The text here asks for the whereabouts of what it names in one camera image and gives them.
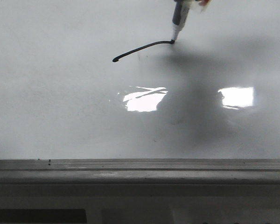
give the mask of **black ink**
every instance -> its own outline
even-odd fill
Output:
[[[151,47],[151,46],[154,46],[154,45],[157,45],[157,44],[162,44],[162,43],[174,44],[174,42],[175,42],[174,40],[171,40],[171,41],[158,41],[158,42],[150,43],[150,44],[145,45],[145,46],[143,46],[143,47],[140,47],[140,48],[137,48],[137,49],[135,49],[135,50],[131,50],[131,51],[129,51],[129,52],[126,52],[126,53],[124,53],[124,54],[122,54],[122,55],[119,55],[119,56],[117,56],[116,58],[114,58],[112,61],[113,61],[113,62],[118,62],[118,60],[121,59],[122,57],[128,56],[128,55],[130,55],[130,54],[132,54],[132,53],[135,53],[135,52],[137,52],[137,51],[139,51],[139,50],[143,50],[143,49],[145,49],[145,48],[148,48],[148,47]]]

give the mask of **metal ledge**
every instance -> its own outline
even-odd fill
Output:
[[[280,160],[0,160],[0,184],[280,184]]]

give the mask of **whiteboard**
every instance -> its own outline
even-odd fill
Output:
[[[0,159],[280,158],[280,0],[0,0]]]

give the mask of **black marker line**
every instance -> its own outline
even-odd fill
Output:
[[[137,48],[137,49],[135,49],[135,50],[131,50],[131,51],[129,51],[129,52],[126,52],[126,53],[124,53],[124,54],[122,54],[122,55],[119,55],[119,56],[115,57],[112,61],[113,61],[113,62],[118,62],[118,60],[121,59],[122,57],[128,56],[128,55],[130,55],[130,54],[132,54],[132,53],[135,53],[135,52],[137,52],[137,51],[139,51],[139,50],[143,50],[143,49],[145,49],[145,48],[148,48],[148,47],[151,47],[151,46],[154,46],[154,45],[157,45],[157,44],[161,44],[161,43],[174,44],[174,42],[175,42],[174,40],[171,40],[171,41],[158,41],[158,42],[150,43],[150,44],[145,45],[145,46],[143,46],[143,47],[140,47],[140,48]]]

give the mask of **white glossy surface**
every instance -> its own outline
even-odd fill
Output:
[[[280,0],[212,0],[112,63],[174,7],[0,0],[0,159],[280,158]]]

